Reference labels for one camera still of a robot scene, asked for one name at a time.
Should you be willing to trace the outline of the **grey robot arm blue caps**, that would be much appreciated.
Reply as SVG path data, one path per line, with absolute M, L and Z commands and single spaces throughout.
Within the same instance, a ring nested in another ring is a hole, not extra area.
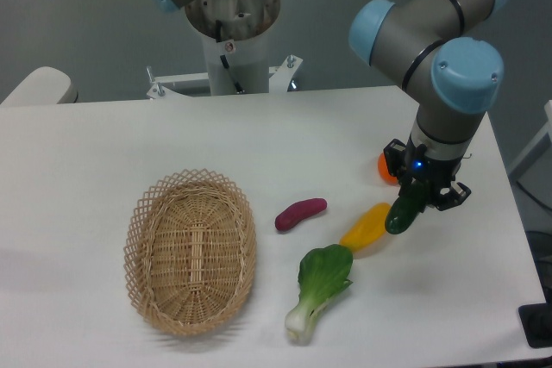
M 202 37 L 214 95 L 267 93 L 275 87 L 266 34 L 280 0 L 154 0 L 165 12 L 183 10 Z M 408 141 L 392 141 L 384 155 L 401 190 L 427 184 L 426 204 L 461 205 L 469 188 L 456 180 L 462 157 L 504 76 L 496 49 L 467 31 L 508 0 L 372 0 L 348 32 L 352 51 L 414 99 L 418 111 Z

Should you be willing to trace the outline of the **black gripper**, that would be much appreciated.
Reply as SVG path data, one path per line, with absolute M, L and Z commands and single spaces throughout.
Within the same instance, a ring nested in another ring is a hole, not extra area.
M 424 144 L 416 147 L 412 141 L 405 144 L 398 139 L 391 140 L 383 150 L 387 171 L 400 184 L 412 180 L 426 183 L 430 194 L 436 196 L 434 207 L 439 211 L 462 205 L 472 191 L 463 183 L 452 182 L 461 158 L 441 160 L 428 153 Z

